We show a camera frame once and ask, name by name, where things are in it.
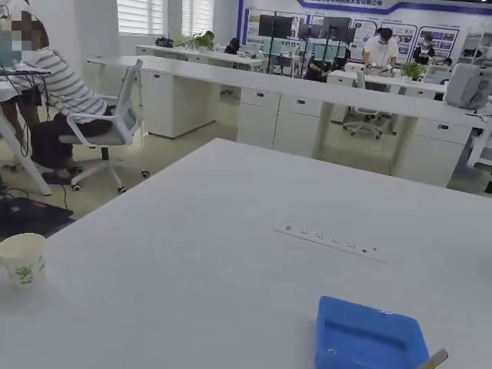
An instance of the electrical outlet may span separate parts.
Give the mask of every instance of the electrical outlet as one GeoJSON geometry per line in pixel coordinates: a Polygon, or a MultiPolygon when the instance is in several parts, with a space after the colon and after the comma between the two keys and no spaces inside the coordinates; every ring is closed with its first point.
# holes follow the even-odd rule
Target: electrical outlet
{"type": "Polygon", "coordinates": [[[338,237],[329,235],[328,232],[315,231],[308,227],[301,227],[292,223],[286,223],[275,228],[276,231],[302,238],[306,241],[315,242],[337,250],[360,255],[364,258],[370,258],[387,263],[387,259],[380,248],[371,248],[366,245],[357,244],[353,241],[345,241],[338,237]]]}

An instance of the window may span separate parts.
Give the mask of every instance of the window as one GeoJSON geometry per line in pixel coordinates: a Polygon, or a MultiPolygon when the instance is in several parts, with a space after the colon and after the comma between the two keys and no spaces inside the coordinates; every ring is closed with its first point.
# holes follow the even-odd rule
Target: window
{"type": "Polygon", "coordinates": [[[117,0],[120,33],[162,35],[164,33],[163,0],[117,0]]]}
{"type": "Polygon", "coordinates": [[[192,36],[212,30],[214,0],[183,0],[181,33],[192,36]]]}

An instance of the gray chair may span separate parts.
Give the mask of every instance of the gray chair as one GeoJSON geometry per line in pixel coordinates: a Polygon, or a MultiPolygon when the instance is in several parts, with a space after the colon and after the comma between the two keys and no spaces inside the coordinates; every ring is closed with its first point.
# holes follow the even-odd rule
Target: gray chair
{"type": "MultiPolygon", "coordinates": [[[[123,168],[135,168],[134,165],[128,165],[121,161],[112,161],[109,158],[109,148],[111,146],[129,146],[133,142],[133,136],[135,132],[141,128],[141,121],[135,113],[133,107],[131,106],[131,90],[137,74],[143,65],[143,61],[138,59],[136,65],[129,67],[125,73],[125,78],[123,79],[123,85],[119,96],[117,98],[103,96],[109,106],[115,105],[116,107],[112,110],[113,115],[88,115],[88,114],[72,114],[67,117],[67,122],[71,129],[75,133],[73,135],[61,136],[60,141],[66,144],[73,145],[84,145],[88,148],[100,148],[101,149],[101,159],[82,161],[80,165],[84,167],[84,171],[74,177],[71,181],[71,187],[75,192],[81,190],[81,186],[78,184],[82,179],[87,178],[89,175],[106,169],[114,178],[116,184],[118,185],[118,192],[123,194],[127,191],[126,187],[121,183],[118,174],[116,173],[116,167],[123,168]],[[111,121],[113,127],[105,135],[95,136],[95,137],[85,137],[76,124],[78,118],[90,118],[90,119],[104,119],[111,121]]],[[[149,177],[149,173],[143,170],[141,166],[141,175],[144,178],[149,177]]]]}

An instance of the paper cup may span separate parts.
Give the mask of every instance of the paper cup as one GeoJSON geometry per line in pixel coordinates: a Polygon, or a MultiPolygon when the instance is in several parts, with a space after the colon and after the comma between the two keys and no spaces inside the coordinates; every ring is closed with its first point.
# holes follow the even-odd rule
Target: paper cup
{"type": "Polygon", "coordinates": [[[25,233],[0,243],[0,263],[7,269],[12,285],[29,287],[45,275],[45,242],[40,234],[25,233]]]}

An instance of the blue plastic container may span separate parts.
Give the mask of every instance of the blue plastic container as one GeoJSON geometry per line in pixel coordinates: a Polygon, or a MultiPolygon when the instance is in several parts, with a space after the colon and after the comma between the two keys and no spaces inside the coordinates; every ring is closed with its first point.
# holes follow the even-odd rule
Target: blue plastic container
{"type": "Polygon", "coordinates": [[[317,369],[415,369],[429,358],[411,317],[322,297],[316,325],[317,369]]]}

